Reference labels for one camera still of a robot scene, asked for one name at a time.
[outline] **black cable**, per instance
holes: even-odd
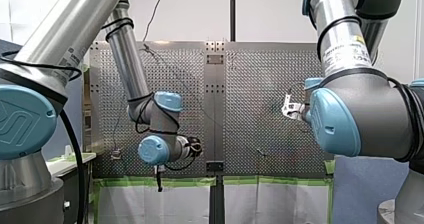
[[[69,81],[73,81],[73,80],[77,79],[78,77],[80,77],[82,75],[82,71],[78,68],[75,68],[75,67],[63,67],[63,66],[55,66],[55,65],[48,65],[48,64],[34,64],[34,63],[21,62],[21,61],[16,61],[16,60],[12,60],[12,59],[7,58],[7,56],[15,55],[17,53],[19,53],[19,51],[3,52],[3,53],[0,54],[0,60],[4,61],[6,63],[9,63],[9,64],[17,65],[17,66],[27,66],[27,67],[56,69],[56,70],[67,70],[67,71],[71,71],[71,73],[76,72],[77,74],[75,76],[71,77],[69,79]]]
[[[161,177],[161,172],[159,170],[156,171],[156,183],[158,184],[158,192],[162,192],[163,191],[162,177]]]
[[[412,144],[405,157],[396,159],[399,162],[408,162],[414,160],[423,146],[423,108],[414,93],[408,86],[399,83],[393,78],[387,79],[395,84],[395,88],[399,91],[408,112],[412,128]]]
[[[358,23],[359,26],[362,26],[362,21],[357,16],[345,16],[345,17],[336,19],[336,20],[332,21],[330,24],[328,24],[318,37],[317,54],[318,54],[319,61],[321,61],[321,44],[322,44],[322,41],[324,40],[324,37],[327,34],[327,32],[330,31],[331,28],[333,28],[333,27],[335,27],[339,24],[346,23],[346,22],[354,22],[354,23]]]
[[[123,28],[124,26],[130,26],[131,28],[134,28],[134,23],[133,23],[133,21],[131,20],[130,22],[124,22],[124,23],[122,23],[121,25],[119,25],[119,26],[117,26],[117,27],[115,27],[115,28],[113,28],[110,32],[108,32],[107,34],[106,34],[106,41],[107,42],[109,42],[109,39],[110,39],[110,37],[113,35],[113,34],[115,34],[117,31],[119,31],[119,30],[121,30],[121,28]]]
[[[159,6],[160,1],[161,0],[158,0],[156,2],[155,9],[153,9],[153,14],[152,14],[152,17],[150,18],[149,23],[147,24],[146,33],[144,34],[144,37],[143,37],[143,42],[146,41],[147,35],[149,34],[150,25],[152,24],[153,19],[155,18],[156,10],[158,9],[158,6]]]
[[[147,105],[149,105],[149,102],[152,100],[152,98],[153,98],[153,92],[151,92],[150,94],[148,94],[147,96],[144,96],[144,97],[142,97],[143,99],[144,98],[147,98],[147,100],[144,102],[145,104],[144,104],[144,106],[142,107],[142,108],[140,108],[140,112],[138,113],[138,117],[137,117],[137,120],[136,120],[136,122],[135,122],[135,131],[138,133],[138,134],[143,134],[143,133],[145,133],[145,132],[147,132],[148,130],[149,130],[149,128],[146,128],[146,129],[144,129],[143,131],[139,131],[138,130],[138,124],[140,123],[140,122],[142,122],[143,121],[143,119],[141,118],[141,115],[143,115],[143,112],[146,110],[146,108],[147,108]]]
[[[82,154],[78,144],[77,137],[75,136],[72,124],[69,121],[68,115],[65,110],[60,112],[63,125],[65,126],[66,132],[68,133],[69,139],[71,140],[72,148],[75,152],[75,159],[77,161],[77,172],[78,172],[78,216],[77,224],[83,224],[84,211],[85,211],[85,177],[84,177],[84,164],[82,162]]]
[[[102,26],[102,30],[103,30],[103,29],[106,29],[106,28],[108,28],[108,27],[110,27],[110,26],[112,26],[112,25],[114,25],[114,24],[116,24],[116,23],[118,23],[118,22],[121,22],[121,21],[129,21],[129,22],[133,22],[133,20],[132,20],[131,18],[129,18],[129,17],[119,18],[119,19],[114,20],[114,21],[113,21],[113,22],[111,22],[111,23],[108,23],[108,24],[106,24],[106,25]]]

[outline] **perforated metal wall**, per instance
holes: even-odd
[[[294,83],[321,76],[315,45],[221,43],[219,50],[203,42],[148,45],[164,59],[156,60],[140,44],[152,91],[183,96],[180,133],[199,137],[205,148],[189,169],[166,175],[205,176],[210,174],[207,159],[223,160],[224,175],[326,176],[324,160],[333,156],[320,150],[306,124],[281,113],[284,95]],[[218,57],[217,64],[207,61],[213,55]],[[136,134],[127,118],[112,52],[106,43],[95,44],[90,58],[92,142],[100,153],[94,175],[152,175],[152,168],[137,155],[144,136]],[[302,101],[302,85],[293,90],[293,101]],[[111,160],[111,152],[118,148],[122,158]]]
[[[179,133],[199,137],[203,140],[203,43],[191,43],[191,48],[184,44],[164,46],[150,43],[150,48],[159,55],[156,58],[142,51],[140,55],[145,66],[148,83],[152,91],[172,91],[183,97],[185,111],[180,115],[181,128]],[[135,124],[126,113],[126,98],[116,69],[112,51],[107,43],[93,45],[90,54],[93,65],[91,76],[92,95],[98,95],[98,103],[93,103],[93,125],[98,124],[97,138],[100,143],[95,149],[100,152],[94,165],[97,177],[152,175],[153,169],[142,163],[137,154],[137,148],[145,135],[135,132]],[[122,158],[112,160],[111,152],[120,149]],[[175,167],[184,166],[179,162]],[[190,168],[180,172],[167,172],[169,176],[202,176],[205,175],[205,160],[203,156],[196,159]]]
[[[315,50],[313,44],[226,46],[226,175],[325,175],[323,160],[332,159],[332,155],[319,148],[308,125],[281,113],[290,87],[292,101],[301,102],[304,80],[322,76]]]

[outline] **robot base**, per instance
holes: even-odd
[[[63,181],[52,180],[51,187],[33,197],[0,205],[1,223],[63,224]]]

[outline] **robotic arm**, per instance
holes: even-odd
[[[283,114],[310,123],[317,143],[329,153],[409,161],[395,223],[415,224],[424,223],[424,82],[408,87],[373,68],[388,19],[400,2],[304,0],[303,13],[318,33],[324,78],[305,81],[305,103],[286,97]]]
[[[106,22],[109,42],[128,98],[128,115],[137,124],[149,124],[150,135],[141,141],[139,155],[149,165],[164,165],[200,154],[197,138],[178,135],[182,99],[177,93],[152,93],[128,16],[129,3],[119,1]]]

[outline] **vertical pole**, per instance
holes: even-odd
[[[230,41],[236,41],[236,0],[230,0]]]

